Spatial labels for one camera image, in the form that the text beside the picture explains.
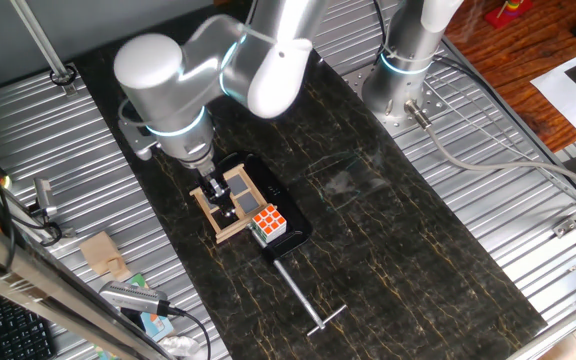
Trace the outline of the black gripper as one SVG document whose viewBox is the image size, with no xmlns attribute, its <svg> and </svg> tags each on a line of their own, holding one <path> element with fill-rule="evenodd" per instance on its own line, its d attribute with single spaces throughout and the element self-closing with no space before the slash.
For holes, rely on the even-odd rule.
<svg viewBox="0 0 576 360">
<path fill-rule="evenodd" d="M 230 198 L 231 189 L 223 176 L 215 176 L 216 168 L 213 163 L 204 163 L 197 168 L 199 173 L 198 184 L 207 199 L 214 199 L 214 204 L 220 213 L 232 218 L 236 215 L 236 208 Z"/>
</svg>

